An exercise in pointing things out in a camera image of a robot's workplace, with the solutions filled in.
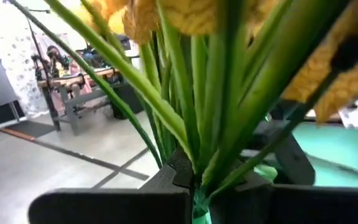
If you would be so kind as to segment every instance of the room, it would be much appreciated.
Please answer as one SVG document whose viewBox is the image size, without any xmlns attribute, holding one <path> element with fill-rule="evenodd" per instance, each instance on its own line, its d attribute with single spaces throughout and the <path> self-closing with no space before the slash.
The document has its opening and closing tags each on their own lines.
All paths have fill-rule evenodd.
<svg viewBox="0 0 358 224">
<path fill-rule="evenodd" d="M 356 210 L 358 200 L 347 193 L 358 196 L 358 30 L 355 36 L 348 34 L 352 29 L 340 28 L 349 14 L 358 13 L 358 0 L 337 3 L 325 11 L 326 17 L 311 10 L 326 8 L 328 2 L 306 9 L 302 1 L 266 0 L 252 9 L 263 19 L 252 17 L 251 11 L 246 26 L 227 23 L 249 32 L 225 29 L 220 32 L 224 35 L 209 31 L 217 29 L 210 22 L 189 25 L 210 12 L 176 17 L 170 9 L 182 5 L 158 1 L 146 5 L 149 11 L 140 1 L 0 1 L 0 223 L 67 223 L 51 218 L 56 211 L 73 223 L 87 223 L 88 218 L 99 223 L 166 223 L 164 218 L 172 223 L 234 223 L 241 219 L 230 211 L 240 202 L 220 204 L 215 195 L 228 199 L 235 183 L 251 182 L 246 169 L 266 189 L 278 192 L 269 195 L 272 207 L 262 208 L 269 211 L 264 223 L 281 217 L 274 201 L 281 190 L 302 189 L 305 201 L 309 190 L 316 195 L 327 190 L 349 203 L 332 208 L 335 199 L 321 197 L 327 206 L 324 220 L 342 220 L 335 214 Z M 196 8 L 202 5 L 195 2 Z M 291 10 L 296 7 L 309 14 Z M 191 12 L 187 6 L 182 9 Z M 299 24 L 278 12 L 319 22 L 292 32 L 288 28 Z M 226 20 L 241 14 L 233 12 Z M 358 20 L 347 24 L 357 27 Z M 314 39 L 280 41 L 288 34 L 301 40 L 308 32 Z M 336 43 L 340 35 L 344 37 Z M 237 36 L 246 42 L 234 41 Z M 244 50 L 236 50 L 237 44 Z M 300 59 L 285 60 L 294 54 Z M 288 81 L 275 79 L 269 67 L 274 63 Z M 243 77 L 236 73 L 241 69 L 248 71 Z M 336 77 L 329 81 L 333 71 Z M 237 101 L 232 100 L 235 94 L 240 94 Z M 174 198 L 181 191 L 183 198 Z M 71 211 L 80 215 L 67 212 L 66 203 L 73 202 L 62 192 L 80 192 L 76 203 L 83 207 Z M 81 197 L 92 194 L 102 203 Z M 295 208 L 294 195 L 287 195 L 286 203 Z M 61 200 L 57 210 L 40 200 L 44 196 Z M 119 205 L 110 204 L 114 200 Z M 164 215 L 148 220 L 145 214 L 156 212 L 149 206 L 156 201 L 166 203 L 158 208 Z M 310 200 L 297 209 L 308 209 L 312 216 L 312 204 Z M 113 212 L 103 213 L 107 206 Z M 136 210 L 141 206 L 145 212 Z M 288 220 L 297 218 L 300 222 L 296 215 Z"/>
</svg>

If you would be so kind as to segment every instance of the green leaf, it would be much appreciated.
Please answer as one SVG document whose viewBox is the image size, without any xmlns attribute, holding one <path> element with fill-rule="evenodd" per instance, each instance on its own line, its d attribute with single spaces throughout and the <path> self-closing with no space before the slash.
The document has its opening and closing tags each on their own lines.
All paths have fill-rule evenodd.
<svg viewBox="0 0 358 224">
<path fill-rule="evenodd" d="M 178 93 L 177 93 L 177 86 L 175 84 L 175 77 L 173 75 L 171 75 L 171 79 L 169 81 L 169 89 L 170 89 L 170 104 L 173 107 L 173 109 L 175 110 L 175 112 L 177 114 L 179 114 L 179 116 L 181 116 L 181 109 L 180 109 L 180 103 L 179 103 L 179 99 L 177 97 Z"/>
<path fill-rule="evenodd" d="M 171 80 L 171 71 L 172 71 L 172 61 L 170 58 L 167 58 L 166 60 L 166 66 L 163 69 L 162 72 L 162 89 L 161 89 L 161 97 L 164 100 L 170 101 L 170 89 L 169 89 L 169 83 Z"/>
<path fill-rule="evenodd" d="M 277 3 L 277 6 L 264 22 L 263 27 L 255 37 L 252 45 L 247 49 L 247 54 L 244 60 L 245 63 L 239 67 L 242 69 L 242 72 L 246 72 L 247 75 L 240 81 L 242 85 L 241 90 L 239 90 L 238 93 L 240 95 L 238 104 L 242 102 L 257 78 L 260 68 L 262 68 L 267 55 L 273 47 L 273 43 L 275 42 L 274 37 L 277 34 L 278 27 L 292 2 L 293 0 L 284 0 Z"/>
<path fill-rule="evenodd" d="M 237 92 L 241 84 L 241 70 L 245 46 L 246 27 L 242 24 L 244 2 L 226 1 L 221 6 L 226 9 L 225 17 L 221 21 L 224 28 L 209 38 L 208 71 L 206 77 L 206 96 L 204 115 L 201 128 L 201 170 L 203 185 L 214 182 L 224 176 L 227 167 L 214 170 L 213 167 L 223 163 L 220 154 L 225 153 L 225 148 L 220 147 L 221 136 L 227 131 L 226 123 L 237 113 Z"/>
<path fill-rule="evenodd" d="M 191 37 L 191 66 L 198 131 L 203 116 L 206 80 L 206 49 L 204 36 Z"/>
<path fill-rule="evenodd" d="M 153 111 L 152 111 L 151 107 L 138 94 L 138 92 L 136 92 L 136 95 L 137 95 L 137 98 L 139 99 L 139 102 L 141 103 L 144 111 L 146 112 L 147 119 L 149 120 L 150 127 L 152 128 L 154 140 L 157 145 L 158 152 L 159 152 L 159 154 L 158 154 L 157 151 L 152 151 L 152 154 L 153 154 L 153 157 L 158 165 L 158 168 L 161 169 L 162 167 L 160 167 L 159 164 L 161 164 L 161 165 L 164 164 L 165 157 L 163 154 L 163 145 L 161 142 L 161 135 L 158 134 L 158 129 L 157 129 L 157 125 L 155 122 L 155 117 L 154 117 Z"/>
<path fill-rule="evenodd" d="M 180 46 L 178 32 L 169 24 L 165 13 L 157 1 L 158 13 L 160 14 L 162 30 L 165 43 L 167 45 L 169 57 L 172 60 L 173 74 L 177 93 L 180 99 L 181 112 L 186 124 L 187 139 L 190 147 L 188 157 L 192 161 L 193 170 L 197 173 L 195 162 L 198 158 L 198 149 L 200 147 L 200 137 L 198 135 L 196 113 L 193 102 L 193 91 L 186 73 L 185 59 Z"/>
<path fill-rule="evenodd" d="M 60 40 L 53 32 L 48 30 L 40 21 L 38 21 L 31 13 L 29 13 L 23 6 L 17 3 L 15 0 L 11 1 L 13 5 L 15 5 L 18 10 L 20 10 L 27 18 L 29 18 L 38 28 L 40 28 L 45 34 L 47 34 L 57 45 L 59 45 L 66 53 L 73 57 L 73 59 L 78 63 L 78 65 L 100 86 L 100 88 L 107 94 L 109 99 L 122 111 L 124 116 L 128 118 L 128 120 L 135 127 L 136 131 L 140 134 L 144 142 L 150 151 L 155 154 L 156 149 L 151 142 L 149 136 L 145 132 L 145 130 L 140 125 L 138 119 L 135 114 L 129 108 L 129 106 L 122 100 L 120 97 L 114 92 L 111 86 L 102 78 L 97 76 L 93 70 L 76 52 L 74 52 L 67 44 L 65 44 L 62 40 Z M 157 165 L 162 167 L 159 158 L 156 157 Z"/>
<path fill-rule="evenodd" d="M 226 190 L 229 187 L 232 187 L 236 183 L 243 180 L 243 176 L 250 170 L 252 170 L 256 165 L 260 164 L 263 159 L 273 152 L 282 142 L 284 142 L 287 137 L 292 133 L 292 131 L 303 122 L 303 118 L 309 112 L 310 109 L 318 102 L 322 97 L 324 92 L 329 88 L 329 86 L 335 81 L 337 76 L 340 74 L 339 71 L 331 72 L 324 80 L 321 82 L 319 87 L 313 92 L 313 94 L 308 98 L 304 105 L 300 105 L 297 110 L 292 114 L 292 119 L 289 124 L 287 124 L 278 134 L 274 135 L 273 138 L 268 142 L 268 144 L 254 157 L 247 160 L 235 171 L 230 173 L 222 183 L 219 188 L 211 194 L 211 198 L 216 194 Z"/>
<path fill-rule="evenodd" d="M 74 30 L 81 34 L 110 64 L 114 65 L 127 78 L 128 82 L 137 90 L 143 99 L 150 105 L 153 111 L 159 116 L 161 122 L 178 139 L 183 150 L 190 153 L 185 124 L 177 115 L 173 108 L 161 99 L 158 91 L 152 86 L 150 81 L 143 76 L 136 68 L 105 42 L 93 29 L 85 25 L 70 10 L 65 8 L 57 0 L 45 0 L 45 2 Z"/>
<path fill-rule="evenodd" d="M 140 45 L 139 53 L 140 53 L 140 58 L 142 59 L 142 66 L 147 75 L 147 78 L 153 84 L 154 88 L 160 93 L 161 92 L 160 79 L 158 77 L 157 66 L 155 64 L 155 59 L 150 44 Z"/>
<path fill-rule="evenodd" d="M 225 70 L 225 35 L 213 34 L 209 38 L 209 59 L 205 81 L 205 99 L 200 122 L 200 172 L 218 148 L 218 135 L 221 127 L 222 100 Z"/>
<path fill-rule="evenodd" d="M 289 84 L 308 56 L 318 46 L 329 28 L 346 7 L 348 1 L 294 1 L 279 22 L 277 34 L 271 36 L 273 48 L 264 60 L 255 81 L 237 114 L 230 119 L 222 138 L 217 163 L 209 169 L 212 180 L 205 185 L 216 185 L 223 178 L 222 171 L 236 160 L 252 137 L 260 120 Z"/>
<path fill-rule="evenodd" d="M 256 165 L 254 167 L 254 172 L 267 179 L 270 183 L 273 183 L 278 175 L 278 172 L 274 167 L 265 164 Z"/>
</svg>

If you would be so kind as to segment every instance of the floor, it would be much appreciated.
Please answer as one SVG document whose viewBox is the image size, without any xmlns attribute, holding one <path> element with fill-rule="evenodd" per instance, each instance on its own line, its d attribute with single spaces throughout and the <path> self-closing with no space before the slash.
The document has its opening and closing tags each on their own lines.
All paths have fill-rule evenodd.
<svg viewBox="0 0 358 224">
<path fill-rule="evenodd" d="M 145 113 L 137 115 L 151 133 Z M 48 115 L 35 119 L 51 123 Z M 101 109 L 81 119 L 76 137 L 69 125 L 36 144 L 0 132 L 0 223 L 28 223 L 27 208 L 38 195 L 62 187 L 138 188 L 157 165 L 128 121 Z"/>
<path fill-rule="evenodd" d="M 146 114 L 137 115 L 151 135 Z M 36 118 L 51 124 L 48 115 Z M 0 132 L 0 223 L 26 224 L 27 208 L 52 189 L 138 188 L 157 171 L 130 122 L 108 108 L 81 118 L 79 136 L 69 125 L 29 142 Z M 358 187 L 358 130 L 304 123 L 294 136 L 310 155 L 316 185 Z"/>
</svg>

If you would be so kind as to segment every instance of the yellow petal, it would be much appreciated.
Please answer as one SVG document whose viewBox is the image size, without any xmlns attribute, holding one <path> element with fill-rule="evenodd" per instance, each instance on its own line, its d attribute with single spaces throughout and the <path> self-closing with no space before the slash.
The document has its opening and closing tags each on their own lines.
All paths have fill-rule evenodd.
<svg viewBox="0 0 358 224">
<path fill-rule="evenodd" d="M 88 0 L 92 6 L 98 11 L 105 21 L 108 21 L 112 12 L 107 4 L 107 0 Z"/>
<path fill-rule="evenodd" d="M 216 29 L 217 0 L 159 0 L 171 24 L 184 34 Z"/>
<path fill-rule="evenodd" d="M 283 93 L 283 98 L 304 103 L 331 71 L 330 61 L 338 46 L 350 35 L 358 35 L 358 0 L 353 0 L 329 31 L 325 40 L 312 53 Z M 318 122 L 322 123 L 358 96 L 358 63 L 341 73 L 315 105 Z"/>
<path fill-rule="evenodd" d="M 279 0 L 248 0 L 247 2 L 246 21 L 252 35 L 256 36 Z"/>
<path fill-rule="evenodd" d="M 107 6 L 107 13 L 112 16 L 115 12 L 118 12 L 124 8 L 128 0 L 103 0 Z"/>
<path fill-rule="evenodd" d="M 83 7 L 80 6 L 72 10 L 73 13 L 78 16 L 87 26 L 94 29 L 96 32 L 100 32 L 99 27 L 93 22 L 92 15 Z"/>
<path fill-rule="evenodd" d="M 125 34 L 137 44 L 146 44 L 157 29 L 159 17 L 155 0 L 134 0 L 127 6 L 123 20 Z"/>
<path fill-rule="evenodd" d="M 115 34 L 124 34 L 124 24 L 122 23 L 122 18 L 126 12 L 126 7 L 115 12 L 109 20 L 109 29 Z"/>
</svg>

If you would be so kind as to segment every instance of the black stand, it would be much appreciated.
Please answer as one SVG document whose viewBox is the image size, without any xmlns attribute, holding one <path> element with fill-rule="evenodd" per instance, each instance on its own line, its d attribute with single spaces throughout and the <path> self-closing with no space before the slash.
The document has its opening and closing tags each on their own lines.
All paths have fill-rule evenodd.
<svg viewBox="0 0 358 224">
<path fill-rule="evenodd" d="M 287 122 L 272 120 L 259 123 L 254 137 L 248 145 L 244 146 L 245 150 L 241 152 L 241 157 L 244 159 L 254 157 L 275 133 L 284 128 Z M 316 174 L 313 166 L 292 134 L 264 161 L 278 171 L 275 184 L 314 184 Z"/>
<path fill-rule="evenodd" d="M 46 12 L 46 13 L 50 13 L 49 10 L 31 10 L 29 9 L 29 11 L 33 11 L 33 12 Z M 53 125 L 56 127 L 56 130 L 57 131 L 60 131 L 61 128 L 60 128 L 60 123 L 59 121 L 56 121 L 54 118 L 58 117 L 58 112 L 55 108 L 55 105 L 53 104 L 53 101 L 52 101 L 52 97 L 50 95 L 50 90 L 51 90 L 51 87 L 50 87 L 50 79 L 49 79 L 49 76 L 48 76 L 48 70 L 47 70 L 47 65 L 45 64 L 44 62 L 44 59 L 42 58 L 42 54 L 41 54 L 41 51 L 40 51 L 40 47 L 38 45 L 38 42 L 37 42 L 37 39 L 35 37 L 35 34 L 34 34 L 34 31 L 31 27 L 31 23 L 30 23 L 30 20 L 29 18 L 27 18 L 27 22 L 29 23 L 29 28 L 30 28 L 30 32 L 31 32 L 31 37 L 32 37 L 32 40 L 34 41 L 34 44 L 35 44 L 35 48 L 37 49 L 37 53 L 40 57 L 40 61 L 42 63 L 42 66 L 44 68 L 44 72 L 45 72 L 45 76 L 46 76 L 46 82 L 47 82 L 47 86 L 43 86 L 42 87 L 42 93 L 44 94 L 44 98 L 45 98 L 45 101 L 47 102 L 47 106 L 48 106 L 48 109 L 49 109 L 49 113 L 50 113 L 50 117 L 53 121 Z"/>
<path fill-rule="evenodd" d="M 140 189 L 58 189 L 35 199 L 31 224 L 190 224 L 193 171 L 184 152 Z M 254 172 L 209 206 L 212 223 L 358 223 L 358 189 L 270 184 Z"/>
</svg>

